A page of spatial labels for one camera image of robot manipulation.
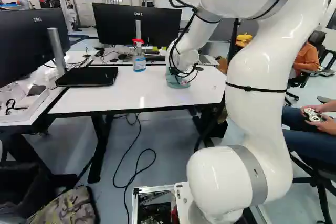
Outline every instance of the dell logo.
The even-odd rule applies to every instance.
[[[37,18],[33,18],[34,22],[41,22],[42,19],[40,17],[37,17]]]

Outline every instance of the yellow object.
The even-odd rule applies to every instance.
[[[248,40],[252,40],[253,36],[252,35],[248,35],[247,33],[245,34],[239,34],[237,36],[237,40],[241,41],[241,42],[247,42]]]

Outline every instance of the black laptop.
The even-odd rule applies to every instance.
[[[118,75],[117,67],[73,68],[55,82],[59,87],[102,87],[113,85]]]

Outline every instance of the jeans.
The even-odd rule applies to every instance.
[[[288,150],[336,165],[336,136],[320,132],[305,120],[300,109],[283,108],[282,123],[290,127],[290,130],[283,130]]]

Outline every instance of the camouflage bag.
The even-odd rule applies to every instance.
[[[81,186],[59,195],[26,224],[97,224],[99,223],[89,187]]]

